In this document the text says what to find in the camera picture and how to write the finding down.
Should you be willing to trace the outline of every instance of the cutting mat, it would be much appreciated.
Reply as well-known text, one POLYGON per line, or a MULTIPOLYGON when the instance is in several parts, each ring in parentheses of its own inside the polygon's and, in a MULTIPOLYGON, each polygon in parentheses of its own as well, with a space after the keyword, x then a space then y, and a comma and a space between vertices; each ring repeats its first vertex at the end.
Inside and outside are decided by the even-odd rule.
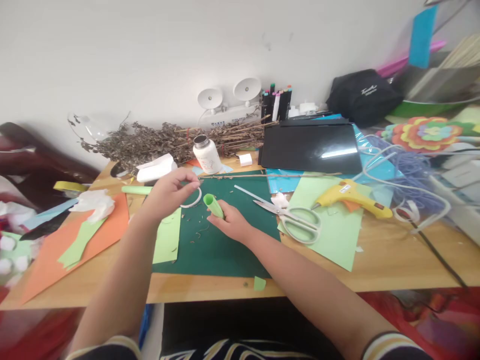
MULTIPOLYGON (((247 171, 236 172, 235 175, 260 173, 247 171)), ((205 179, 200 188, 203 194, 213 194, 217 200, 225 200, 235 206, 252 226, 280 241, 276 216, 255 204, 251 196, 234 188, 234 185, 270 200, 266 177, 205 179)), ((197 196, 196 191, 185 204, 192 203, 197 196)), ((230 239, 207 221, 210 212, 203 201, 193 208, 183 208, 181 213, 178 259, 174 263, 154 264, 154 273, 271 278, 246 246, 230 239)))

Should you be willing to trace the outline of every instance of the yellow glue gun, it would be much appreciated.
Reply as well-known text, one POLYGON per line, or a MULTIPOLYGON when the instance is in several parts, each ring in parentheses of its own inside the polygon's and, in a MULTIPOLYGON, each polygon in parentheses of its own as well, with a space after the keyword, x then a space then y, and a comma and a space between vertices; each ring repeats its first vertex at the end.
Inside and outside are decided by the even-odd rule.
POLYGON ((393 216, 390 208, 375 202, 371 198, 357 191, 357 183, 351 179, 344 179, 338 185, 332 186, 315 200, 312 210, 319 206, 330 206, 341 201, 350 212, 362 207, 371 212, 377 219, 388 219, 393 216))

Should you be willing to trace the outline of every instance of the light green paper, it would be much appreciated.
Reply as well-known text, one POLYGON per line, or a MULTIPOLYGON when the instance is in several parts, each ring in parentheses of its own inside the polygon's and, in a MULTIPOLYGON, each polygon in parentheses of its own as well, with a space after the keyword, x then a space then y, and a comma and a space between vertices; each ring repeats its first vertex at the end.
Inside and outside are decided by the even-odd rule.
POLYGON ((266 285, 267 285, 267 280, 262 279, 261 277, 255 276, 255 280, 253 282, 253 290, 263 291, 265 290, 266 285))
MULTIPOLYGON (((305 174, 315 174, 315 172, 305 172, 305 174)), ((321 194, 341 180, 334 176, 302 177, 288 208, 310 209, 321 194)), ((372 191, 370 187, 361 184, 357 186, 357 190, 365 196, 369 196, 372 191)), ((317 207, 314 211, 320 216, 321 234, 316 243, 306 246, 342 268, 352 271, 364 209, 359 208, 349 212, 345 204, 337 202, 329 207, 317 207)), ((285 233, 281 222, 278 224, 278 229, 285 233)), ((288 229, 300 239, 309 239, 308 234, 300 228, 289 225, 288 229)))
POLYGON ((29 261, 32 259, 32 244, 34 242, 32 240, 19 241, 22 236, 12 232, 2 231, 1 234, 8 236, 16 241, 16 246, 12 251, 0 250, 0 259, 9 259, 13 263, 11 273, 9 273, 8 275, 0 274, 0 286, 3 286, 13 276, 20 273, 20 271, 18 271, 15 267, 15 260, 17 258, 27 256, 29 261))
POLYGON ((20 239, 22 238, 22 235, 18 235, 18 234, 15 234, 13 232, 8 232, 8 231, 2 231, 1 234, 5 235, 5 236, 8 236, 9 238, 15 239, 17 242, 19 242, 20 239))
POLYGON ((164 218, 156 232, 155 250, 152 264, 177 260, 179 253, 180 220, 182 208, 164 218))
POLYGON ((82 222, 80 230, 76 236, 75 241, 65 252, 58 258, 58 262, 63 264, 64 268, 70 270, 72 266, 76 265, 84 253, 85 247, 90 239, 95 235, 98 229, 102 226, 107 218, 91 223, 89 221, 82 222))
POLYGON ((153 186, 122 186, 121 192, 127 194, 148 195, 153 188, 153 186))
POLYGON ((212 194, 206 194, 203 197, 203 202, 210 209, 213 215, 215 215, 218 218, 225 219, 224 212, 222 211, 222 208, 217 202, 217 199, 215 198, 215 196, 213 196, 212 194))

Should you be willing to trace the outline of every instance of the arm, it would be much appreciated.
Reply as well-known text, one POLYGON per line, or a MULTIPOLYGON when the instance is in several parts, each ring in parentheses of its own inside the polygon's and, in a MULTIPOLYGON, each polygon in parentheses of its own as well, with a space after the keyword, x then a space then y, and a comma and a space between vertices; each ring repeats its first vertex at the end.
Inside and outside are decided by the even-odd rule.
POLYGON ((120 240, 119 254, 80 321, 70 352, 103 344, 115 335, 137 337, 147 302, 157 229, 198 187, 179 168, 157 181, 120 240), (182 181, 190 183, 182 187, 182 181))
POLYGON ((295 307, 325 334, 347 360, 360 359, 376 335, 396 329, 335 276, 252 227, 237 208, 219 200, 225 220, 207 220, 247 246, 295 307))

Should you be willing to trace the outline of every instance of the scissors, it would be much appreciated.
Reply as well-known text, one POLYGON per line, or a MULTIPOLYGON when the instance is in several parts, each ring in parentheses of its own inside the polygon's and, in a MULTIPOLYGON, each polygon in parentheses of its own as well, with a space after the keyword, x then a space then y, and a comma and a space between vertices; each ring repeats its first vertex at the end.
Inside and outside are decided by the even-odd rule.
POLYGON ((290 235, 299 243, 314 244, 319 240, 320 232, 322 231, 322 223, 320 220, 320 216, 315 211, 312 211, 306 207, 292 207, 289 210, 286 210, 266 201, 263 202, 253 200, 253 202, 257 205, 260 205, 265 210, 268 210, 269 212, 278 215, 280 217, 281 223, 283 224, 283 228, 286 230, 288 235, 290 235), (315 223, 308 222, 307 220, 305 220, 305 218, 301 218, 297 215, 292 214, 292 211, 302 211, 312 215, 315 218, 315 223), (304 240, 293 235, 290 232, 287 224, 292 224, 297 228, 305 230, 310 235, 310 239, 304 240))

